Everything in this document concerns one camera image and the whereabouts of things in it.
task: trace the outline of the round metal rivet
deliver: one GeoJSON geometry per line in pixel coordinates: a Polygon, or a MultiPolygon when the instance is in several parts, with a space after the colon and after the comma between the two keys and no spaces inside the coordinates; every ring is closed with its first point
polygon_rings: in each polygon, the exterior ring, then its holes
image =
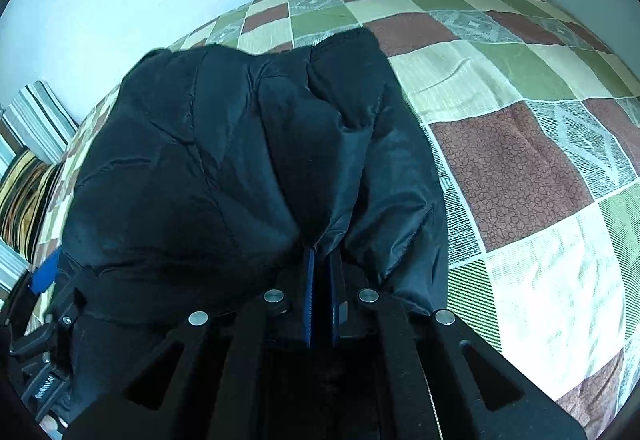
{"type": "Polygon", "coordinates": [[[264,293],[264,300],[268,303],[279,303],[284,299],[284,293],[282,290],[274,288],[273,290],[267,290],[264,293]]]}
{"type": "Polygon", "coordinates": [[[439,310],[436,312],[436,321],[441,325],[449,326],[456,322],[456,316],[449,310],[439,310]]]}
{"type": "Polygon", "coordinates": [[[358,298],[363,303],[375,303],[380,298],[380,295],[375,290],[363,288],[358,292],[358,298]]]}
{"type": "Polygon", "coordinates": [[[209,316],[206,312],[193,312],[189,315],[189,324],[191,326],[202,326],[209,320],[209,316]]]}

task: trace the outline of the black garment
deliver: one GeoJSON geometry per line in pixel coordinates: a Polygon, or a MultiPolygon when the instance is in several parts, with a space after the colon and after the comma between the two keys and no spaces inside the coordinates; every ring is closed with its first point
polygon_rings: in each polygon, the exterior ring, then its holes
{"type": "Polygon", "coordinates": [[[88,299],[73,334],[72,419],[190,312],[239,307],[336,246],[418,311],[446,305],[447,226],[430,146],[365,29],[251,56],[145,56],[88,152],[60,286],[88,299]]]}

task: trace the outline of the yellow and black striped cloth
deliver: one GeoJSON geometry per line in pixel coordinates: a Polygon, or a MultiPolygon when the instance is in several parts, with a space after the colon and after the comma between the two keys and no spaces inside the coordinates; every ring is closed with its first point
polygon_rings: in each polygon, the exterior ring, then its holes
{"type": "Polygon", "coordinates": [[[47,165],[28,147],[9,164],[0,182],[0,236],[29,263],[62,164],[47,165]]]}

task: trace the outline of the checkered bedspread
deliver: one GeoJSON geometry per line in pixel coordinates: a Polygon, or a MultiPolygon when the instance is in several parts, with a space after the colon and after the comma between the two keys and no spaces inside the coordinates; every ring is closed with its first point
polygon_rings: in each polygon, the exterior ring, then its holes
{"type": "MultiPolygon", "coordinates": [[[[449,307],[595,438],[640,375],[640,83],[548,0],[255,0],[171,49],[279,52],[356,26],[436,160],[449,307]]],[[[66,151],[36,264],[116,97],[66,151]]]]}

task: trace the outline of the black fabric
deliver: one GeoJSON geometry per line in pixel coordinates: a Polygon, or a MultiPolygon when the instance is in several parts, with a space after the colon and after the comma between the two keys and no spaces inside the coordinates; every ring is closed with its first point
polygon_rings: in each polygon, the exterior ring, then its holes
{"type": "Polygon", "coordinates": [[[446,305],[447,226],[430,146],[366,29],[251,56],[148,54],[76,184],[59,281],[87,298],[72,419],[190,312],[220,312],[342,246],[373,286],[446,305]]]}

